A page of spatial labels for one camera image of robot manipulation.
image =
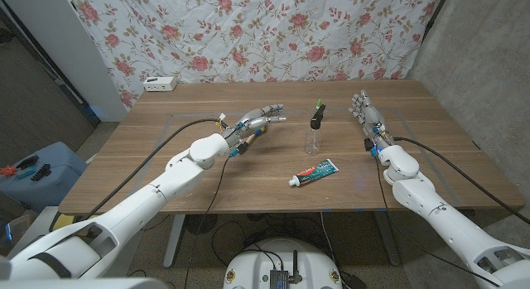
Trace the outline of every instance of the screw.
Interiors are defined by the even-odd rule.
[[[232,269],[226,272],[226,282],[231,283],[235,279],[235,271]]]

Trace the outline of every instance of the wooden table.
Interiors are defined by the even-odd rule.
[[[383,114],[393,136],[410,137],[452,160],[469,176],[512,207],[524,198],[471,141],[467,134],[417,81],[285,82],[252,84],[181,84],[168,93],[144,93],[116,128],[94,161],[60,204],[60,212],[91,210],[178,127],[199,118],[227,114],[235,124],[243,114],[268,104],[284,104],[287,121],[269,124],[248,151],[230,160],[211,213],[380,210],[384,207],[374,159],[364,151],[364,134],[348,113],[354,94],[366,89]],[[326,105],[316,156],[303,149],[315,102]],[[168,160],[201,137],[218,132],[213,123],[187,128],[163,147],[101,211],[146,185],[164,170]],[[460,208],[498,207],[430,152],[400,142],[420,163],[422,172],[448,202]],[[290,187],[292,175],[330,158],[340,169],[301,188]],[[187,196],[174,199],[167,213],[204,213],[219,182],[223,160],[210,168]],[[392,209],[402,208],[383,183]]]

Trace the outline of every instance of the white power strip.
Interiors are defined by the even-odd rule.
[[[143,81],[146,91],[172,91],[176,86],[176,77],[147,77]]]

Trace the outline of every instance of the toothpaste cap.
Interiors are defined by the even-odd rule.
[[[298,180],[298,177],[292,176],[292,179],[289,181],[290,186],[300,186],[300,181]]]

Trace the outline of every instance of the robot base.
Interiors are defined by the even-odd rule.
[[[240,253],[226,270],[224,289],[342,288],[339,269],[318,248],[293,238],[270,238],[257,245],[262,250],[281,257],[283,271],[280,269],[280,259],[273,254],[269,253],[269,256],[277,271],[274,271],[272,262],[265,253]],[[258,247],[251,245],[247,249],[254,250]]]

